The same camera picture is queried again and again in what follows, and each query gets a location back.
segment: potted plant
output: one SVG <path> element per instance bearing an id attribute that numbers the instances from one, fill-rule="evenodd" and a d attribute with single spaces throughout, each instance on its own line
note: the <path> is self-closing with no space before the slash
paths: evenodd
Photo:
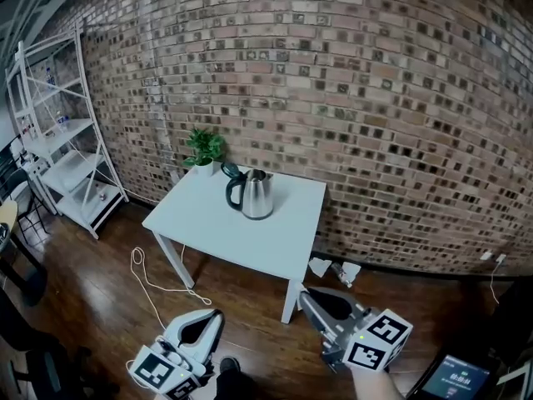
<path id="1" fill-rule="evenodd" d="M 223 154 L 224 138 L 217 133 L 209 132 L 207 129 L 194 127 L 189 135 L 187 145 L 192 148 L 194 156 L 186 158 L 183 164 L 196 166 L 199 175 L 209 178 L 214 171 L 213 162 Z"/>

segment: metal shelving unit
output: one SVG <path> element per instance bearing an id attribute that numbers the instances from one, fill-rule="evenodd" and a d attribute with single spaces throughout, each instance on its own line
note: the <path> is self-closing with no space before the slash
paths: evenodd
<path id="1" fill-rule="evenodd" d="M 76 26 L 30 47 L 24 47 L 23 42 L 20 42 L 13 66 L 11 70 L 6 70 L 6 79 L 9 100 L 24 147 L 29 153 L 46 160 L 48 164 L 47 170 L 38 175 L 46 194 L 60 214 L 68 216 L 98 239 L 98 227 L 122 200 L 129 200 L 112 165 L 94 114 L 83 66 L 80 34 L 81 29 Z M 79 77 L 61 86 L 33 77 L 31 66 L 54 58 L 72 44 L 75 47 Z M 82 91 L 74 92 L 71 90 L 74 86 L 78 86 Z M 67 123 L 60 124 L 47 105 L 47 101 L 59 93 L 67 93 L 84 100 L 89 117 L 72 118 Z M 36 111 L 37 106 L 42 105 L 53 120 L 53 125 L 44 131 Z M 96 152 L 78 151 L 72 140 L 89 129 L 96 135 Z M 58 156 L 61 154 L 60 149 L 67 149 L 67 152 Z M 110 183 L 95 180 L 97 170 L 103 164 L 107 165 L 111 174 L 108 179 Z M 49 188 L 62 198 L 54 200 Z"/>

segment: stainless steel kettle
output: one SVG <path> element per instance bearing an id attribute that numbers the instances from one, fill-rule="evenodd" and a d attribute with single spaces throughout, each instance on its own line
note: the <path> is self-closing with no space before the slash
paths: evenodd
<path id="1" fill-rule="evenodd" d="M 226 201 L 231 208 L 253 220 L 268 218 L 274 210 L 272 175 L 262 170 L 251 169 L 242 173 L 237 165 L 224 163 L 222 171 L 231 178 L 226 186 Z M 233 188 L 240 187 L 240 201 L 232 201 Z"/>

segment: wooden floor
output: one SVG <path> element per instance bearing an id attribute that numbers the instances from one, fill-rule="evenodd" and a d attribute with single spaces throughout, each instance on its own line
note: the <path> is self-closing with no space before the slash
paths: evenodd
<path id="1" fill-rule="evenodd" d="M 123 400 L 154 397 L 132 382 L 125 362 L 135 357 L 143 343 L 150 344 L 162 332 L 130 273 L 131 250 L 138 246 L 146 252 L 151 281 L 182 288 L 155 239 L 141 225 L 147 214 L 137 205 L 123 205 L 104 227 L 99 241 L 66 217 L 46 217 L 50 235 L 39 230 L 43 241 L 34 234 L 28 236 L 48 270 L 45 297 L 36 307 L 24 307 L 17 288 L 10 282 L 6 285 L 10 298 L 35 328 L 53 333 L 71 352 L 78 345 L 91 348 L 93 362 L 120 385 L 117 398 Z M 191 249 L 185 251 L 184 262 L 197 280 L 197 292 L 211 298 L 213 307 L 226 316 L 216 363 L 226 355 L 237 357 L 265 398 L 355 398 L 350 379 L 331 374 L 321 362 L 320 338 L 305 316 L 295 314 L 290 325 L 280 322 L 286 282 Z M 16 269 L 23 272 L 24 264 L 19 257 Z M 312 274 L 308 274 L 306 285 L 343 288 L 334 279 Z M 508 284 L 495 286 L 498 293 Z M 363 304 L 390 308 L 415 325 L 403 353 L 391 365 L 391 375 L 403 393 L 417 381 L 449 333 L 494 307 L 485 282 L 463 284 L 362 270 L 352 291 Z M 162 293 L 152 288 L 150 293 L 165 323 L 205 307 L 186 293 Z M 0 358 L 4 391 L 11 399 L 27 398 L 24 382 L 18 397 L 5 371 L 8 358 L 15 358 L 23 368 L 22 354 L 0 340 Z M 194 392 L 194 400 L 213 399 L 214 382 L 213 378 L 207 387 Z"/>

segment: shoe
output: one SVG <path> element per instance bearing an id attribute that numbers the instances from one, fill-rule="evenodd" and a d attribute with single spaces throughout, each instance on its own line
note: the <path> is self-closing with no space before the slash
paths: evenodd
<path id="1" fill-rule="evenodd" d="M 227 372 L 228 370 L 235 369 L 238 372 L 241 371 L 241 365 L 234 357 L 224 357 L 220 362 L 220 373 Z"/>

